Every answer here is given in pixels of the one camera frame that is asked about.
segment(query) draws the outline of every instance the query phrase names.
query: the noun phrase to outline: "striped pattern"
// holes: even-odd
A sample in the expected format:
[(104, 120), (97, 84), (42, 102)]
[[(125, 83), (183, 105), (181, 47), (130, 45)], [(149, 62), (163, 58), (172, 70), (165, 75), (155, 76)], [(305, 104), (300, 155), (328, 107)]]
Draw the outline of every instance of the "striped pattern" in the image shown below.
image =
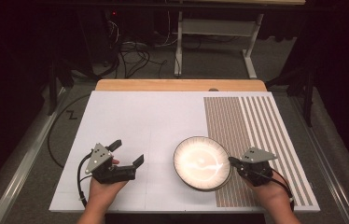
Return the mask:
[[(275, 154), (273, 169), (289, 180), (296, 205), (313, 205), (306, 178), (271, 96), (204, 97), (209, 137), (231, 156), (240, 158), (249, 147)], [(253, 207), (258, 201), (236, 172), (216, 191), (218, 207)]]

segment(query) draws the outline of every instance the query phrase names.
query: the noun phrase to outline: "white table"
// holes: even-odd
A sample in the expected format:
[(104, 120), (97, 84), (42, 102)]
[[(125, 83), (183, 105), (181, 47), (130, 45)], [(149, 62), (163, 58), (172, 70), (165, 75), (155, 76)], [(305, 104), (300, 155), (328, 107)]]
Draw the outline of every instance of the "white table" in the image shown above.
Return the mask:
[[(259, 4), (259, 5), (304, 5), (305, 0), (179, 0), (183, 2), (212, 2), (212, 3), (236, 3), (236, 4)], [(183, 34), (189, 35), (233, 35), (249, 38), (246, 49), (242, 49), (242, 56), (250, 78), (257, 78), (253, 62), (250, 58), (253, 47), (257, 40), (259, 28), (264, 15), (258, 14), (254, 21), (217, 21), (200, 19), (183, 19), (183, 12), (178, 13), (177, 23), (177, 48), (175, 52), (174, 75), (180, 77), (183, 64)]]
[[(209, 114), (208, 109), (220, 104), (220, 102), (215, 103), (216, 99), (229, 97), (235, 99), (235, 102), (238, 99), (243, 112), (227, 117), (229, 120), (232, 120), (232, 117), (244, 119), (243, 126), (248, 136), (239, 135), (228, 140), (229, 133), (215, 135), (208, 127), (211, 123), (206, 119)], [(233, 104), (229, 103), (219, 108), (228, 106), (230, 108), (231, 105)], [(247, 188), (236, 172), (233, 172), (230, 182), (224, 188), (212, 192), (200, 192), (182, 182), (175, 172), (173, 154), (177, 145), (191, 136), (213, 137), (228, 147), (231, 156), (235, 157), (239, 157), (239, 153), (242, 153), (235, 152), (238, 148), (246, 150), (249, 145), (274, 152), (279, 159), (273, 161), (271, 166), (289, 179), (296, 199), (295, 210), (319, 211), (276, 104), (272, 95), (266, 91), (94, 91), (49, 210), (82, 212), (84, 207), (78, 200), (76, 182), (80, 161), (96, 143), (108, 146), (115, 140), (121, 139), (122, 147), (114, 152), (121, 164), (130, 164), (141, 154), (145, 155), (145, 163), (137, 169), (136, 179), (130, 181), (119, 193), (110, 206), (110, 211), (261, 212), (262, 208), (258, 205), (253, 192)], [(238, 143), (241, 145), (231, 146), (234, 139), (243, 139)], [(82, 182), (82, 189), (88, 197), (88, 180)]]

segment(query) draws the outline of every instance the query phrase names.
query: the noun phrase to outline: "gray floor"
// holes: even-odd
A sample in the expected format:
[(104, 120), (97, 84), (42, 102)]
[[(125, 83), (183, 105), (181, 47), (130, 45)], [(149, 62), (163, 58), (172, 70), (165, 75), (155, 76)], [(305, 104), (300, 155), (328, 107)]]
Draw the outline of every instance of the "gray floor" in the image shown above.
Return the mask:
[[(195, 38), (186, 38), (184, 50), (184, 65), (181, 78), (230, 78), (246, 79), (244, 62), (240, 57), (239, 46), (247, 42), (239, 39), (231, 42), (212, 42), (203, 40), (198, 49)], [(293, 41), (276, 43), (273, 39), (259, 40), (252, 54), (258, 78), (266, 81), (279, 75), (286, 57), (291, 50)], [(148, 48), (150, 60), (166, 64), (160, 66), (148, 63), (132, 78), (174, 78), (175, 48)], [(138, 60), (137, 54), (129, 54), (126, 61)], [(103, 68), (96, 65), (96, 71)], [(119, 68), (118, 78), (123, 78), (123, 65)], [(76, 79), (73, 89), (67, 90), (63, 105), (69, 105), (78, 97), (91, 93), (95, 83)], [(338, 136), (335, 126), (330, 120), (317, 91), (314, 91), (312, 109), (313, 128), (307, 128), (300, 117), (301, 98), (289, 98), (284, 87), (274, 87), (273, 92), (280, 113), (284, 119), (290, 138), (300, 157), (308, 180), (314, 187), (314, 194), (321, 211), (318, 213), (297, 214), (303, 223), (349, 223), (349, 154)], [(64, 164), (73, 144), (77, 127), (81, 121), (88, 98), (76, 101), (66, 110), (74, 111), (73, 117), (64, 111), (55, 122), (50, 135), (50, 146), (58, 162)], [(19, 146), (0, 172), (0, 199), (8, 183), (16, 173), (23, 157), (35, 145), (35, 141), (47, 125), (49, 117), (48, 102), (39, 116), (23, 137)], [(47, 139), (45, 139), (34, 166), (28, 173), (27, 180), (7, 214), (5, 223), (74, 223), (79, 214), (51, 213), (49, 204), (62, 169), (49, 156)], [(267, 223), (272, 223), (266, 216)]]

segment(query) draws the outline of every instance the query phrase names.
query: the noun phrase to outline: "black cable on floor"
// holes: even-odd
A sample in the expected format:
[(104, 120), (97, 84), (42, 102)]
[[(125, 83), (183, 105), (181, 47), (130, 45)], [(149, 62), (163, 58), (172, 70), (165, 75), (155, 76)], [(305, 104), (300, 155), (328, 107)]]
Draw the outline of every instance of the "black cable on floor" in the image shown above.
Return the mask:
[[(167, 63), (167, 60), (164, 60), (161, 63), (152, 61), (150, 59), (150, 54), (148, 53), (148, 51), (139, 49), (137, 47), (137, 42), (133, 42), (133, 44), (134, 44), (134, 46), (132, 48), (119, 51), (119, 54), (120, 54), (122, 61), (123, 61), (123, 64), (124, 64), (124, 70), (125, 70), (124, 78), (132, 77), (137, 71), (144, 68), (148, 63), (155, 63), (155, 64), (160, 65), (160, 69), (158, 71), (158, 78), (161, 78), (161, 69)], [(134, 52), (137, 53), (137, 55), (140, 57), (140, 60), (138, 60), (137, 62), (134, 62), (134, 66), (131, 67), (131, 69), (128, 71), (126, 64), (129, 62), (126, 62), (125, 56), (129, 53), (134, 53)]]
[(67, 105), (62, 111), (61, 113), (58, 114), (58, 116), (55, 118), (55, 120), (52, 122), (52, 125), (51, 127), (49, 128), (49, 133), (48, 133), (48, 136), (47, 136), (47, 148), (49, 150), (49, 156), (52, 158), (52, 160), (61, 168), (64, 168), (64, 166), (62, 164), (60, 164), (56, 159), (55, 157), (53, 156), (52, 154), (52, 149), (51, 149), (51, 146), (50, 146), (50, 137), (52, 135), (52, 130), (54, 129), (55, 127), (55, 124), (56, 122), (58, 121), (58, 119), (61, 117), (61, 115), (63, 114), (64, 111), (66, 111), (66, 109), (70, 106), (70, 105), (73, 105), (74, 103), (78, 102), (79, 100), (83, 99), (83, 98), (86, 98), (86, 97), (89, 97), (90, 94), (88, 95), (83, 95), (83, 96), (80, 96), (78, 98), (76, 98), (76, 100), (72, 101), (69, 105)]

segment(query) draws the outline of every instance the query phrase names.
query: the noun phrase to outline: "black cable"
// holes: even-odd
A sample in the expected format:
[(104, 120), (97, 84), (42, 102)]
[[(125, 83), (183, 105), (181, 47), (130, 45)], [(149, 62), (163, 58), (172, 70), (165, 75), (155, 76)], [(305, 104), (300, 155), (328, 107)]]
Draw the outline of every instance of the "black cable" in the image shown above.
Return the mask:
[(82, 159), (82, 161), (79, 163), (78, 170), (77, 170), (77, 188), (78, 188), (78, 194), (79, 194), (79, 200), (81, 200), (82, 204), (84, 204), (84, 207), (87, 206), (87, 199), (85, 198), (84, 192), (81, 189), (81, 180), (80, 180), (80, 174), (81, 174), (81, 167), (84, 162), (89, 159), (92, 155), (92, 151)]
[(50, 147), (50, 137), (51, 137), (51, 134), (52, 134), (52, 130), (53, 128), (55, 127), (55, 124), (56, 122), (58, 121), (58, 119), (61, 117), (61, 115), (63, 114), (64, 111), (66, 111), (66, 109), (70, 106), (70, 105), (73, 105), (74, 103), (76, 103), (77, 101), (85, 98), (85, 97), (88, 97), (90, 96), (90, 94), (88, 95), (83, 95), (83, 96), (80, 96), (78, 98), (76, 98), (76, 100), (74, 100), (73, 102), (71, 102), (69, 105), (67, 105), (64, 110), (61, 111), (61, 113), (58, 114), (58, 116), (55, 118), (55, 120), (52, 122), (52, 125), (51, 127), (49, 128), (49, 133), (48, 133), (48, 136), (47, 136), (47, 148), (49, 150), (49, 156), (52, 158), (52, 160), (61, 168), (63, 168), (64, 166), (62, 164), (60, 164), (56, 159), (55, 157), (53, 156), (52, 154), (52, 149)]
[[(137, 53), (139, 56), (140, 60), (136, 62), (127, 62), (125, 60), (125, 57), (130, 54), (130, 53)], [(133, 42), (133, 47), (130, 49), (126, 50), (121, 50), (120, 51), (120, 56), (122, 58), (123, 64), (124, 64), (124, 70), (125, 70), (125, 75), (124, 78), (130, 78), (132, 77), (137, 71), (140, 69), (144, 68), (147, 66), (148, 63), (155, 63), (160, 65), (160, 69), (158, 71), (158, 77), (161, 78), (161, 69), (162, 67), (167, 63), (167, 60), (164, 60), (162, 63), (154, 62), (150, 59), (150, 54), (146, 50), (140, 50), (137, 47), (137, 42)], [(127, 64), (133, 64), (131, 69), (128, 71), (127, 69)]]
[(90, 178), (90, 177), (92, 177), (92, 175), (84, 176), (84, 178), (80, 179), (79, 182), (81, 183), (83, 180), (85, 180), (86, 178)]
[[(101, 74), (98, 74), (98, 75), (94, 74), (94, 75), (97, 76), (98, 78), (103, 78), (103, 77), (109, 75), (110, 73), (116, 71), (116, 69), (118, 67), (119, 67), (119, 58), (117, 57), (117, 58), (115, 58), (114, 62), (111, 63), (111, 66), (109, 68), (107, 68), (107, 70), (105, 70)], [(88, 80), (88, 79), (90, 79), (90, 77), (79, 76), (79, 75), (76, 75), (74, 73), (72, 73), (71, 75), (72, 75), (72, 77), (76, 77), (76, 78), (81, 79), (81, 80)]]
[(290, 186), (288, 185), (288, 182), (286, 181), (286, 179), (279, 173), (279, 172), (277, 172), (276, 170), (274, 170), (274, 169), (272, 169), (275, 173), (277, 173), (282, 179), (283, 179), (283, 181), (285, 181), (285, 183), (286, 183), (286, 186), (287, 186), (287, 189), (288, 189), (288, 191), (287, 191), (287, 195), (288, 195), (288, 197), (290, 198), (290, 200), (291, 200), (291, 202), (290, 202), (290, 206), (291, 206), (291, 211), (294, 211), (294, 196), (293, 196), (293, 194), (291, 193), (291, 189), (290, 189)]
[(168, 47), (168, 46), (172, 46), (175, 42), (177, 42), (177, 36), (174, 36), (174, 37), (171, 37), (169, 36), (170, 38), (168, 40), (165, 41), (165, 43), (158, 43), (159, 42), (159, 39), (158, 38), (155, 38), (154, 39), (154, 46), (153, 48), (164, 48), (164, 47)]

